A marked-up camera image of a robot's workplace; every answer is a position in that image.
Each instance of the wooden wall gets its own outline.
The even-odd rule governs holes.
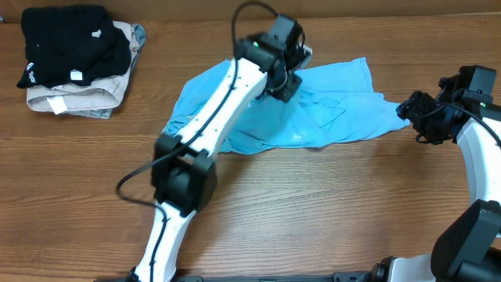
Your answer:
[[[0,16],[19,22],[23,9],[32,6],[100,4],[115,20],[220,20],[231,17],[245,0],[0,0]],[[295,17],[409,16],[501,11],[501,0],[262,0],[277,11]],[[259,9],[247,17],[267,14]]]

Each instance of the folded clothes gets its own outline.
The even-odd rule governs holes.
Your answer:
[[[225,61],[188,81],[164,132],[174,136],[214,93],[229,69]],[[298,70],[302,84],[289,103],[264,95],[252,100],[221,152],[256,154],[275,147],[320,148],[368,140],[409,125],[397,103],[373,91],[366,59]]]
[[[146,41],[146,32],[141,25],[113,22],[125,34],[128,40],[128,51],[132,57],[131,66],[124,75],[96,79],[90,86],[79,86],[73,83],[57,85],[50,89],[43,85],[30,87],[27,90],[27,105],[35,111],[52,112],[47,97],[62,96],[68,114],[76,114],[92,118],[110,118],[113,108],[118,107],[127,90],[132,64],[136,62],[139,50]]]
[[[19,88],[69,82],[86,86],[97,78],[125,74],[130,65],[128,40],[101,6],[29,8],[21,27],[28,63]]]

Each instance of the gray fabric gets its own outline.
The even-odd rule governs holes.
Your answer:
[[[134,70],[135,65],[137,64],[139,54],[141,53],[141,49],[146,43],[146,31],[144,27],[139,23],[134,23],[131,25],[134,28],[135,40],[139,43],[139,47],[137,49],[137,55],[134,57],[131,64],[131,74]],[[104,109],[104,110],[79,110],[68,112],[68,114],[73,114],[77,116],[87,117],[87,118],[101,118],[101,119],[109,119],[111,114],[113,113],[113,109]]]

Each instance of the black fabric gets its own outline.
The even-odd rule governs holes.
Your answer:
[[[21,27],[26,38],[27,67],[19,88],[51,88],[72,82],[88,86],[97,78],[122,75],[131,63],[130,42],[102,6],[29,8]],[[92,32],[101,30],[97,38]],[[71,80],[80,71],[83,79]]]

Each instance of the wooden table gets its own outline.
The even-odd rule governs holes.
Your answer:
[[[146,46],[128,96],[110,120],[36,113],[17,89],[19,25],[0,24],[0,281],[124,277],[139,263],[153,210],[114,186],[151,158],[190,78],[231,54],[229,23],[145,22]],[[269,21],[239,23],[239,34]],[[376,91],[402,102],[438,93],[441,75],[481,64],[501,70],[501,16],[301,20],[310,66],[365,56]],[[501,99],[501,82],[494,96]],[[463,157],[452,143],[420,145],[411,128],[322,150],[224,154],[220,183],[193,220],[181,274],[327,274],[430,252],[468,207]],[[148,173],[127,193],[150,199]]]

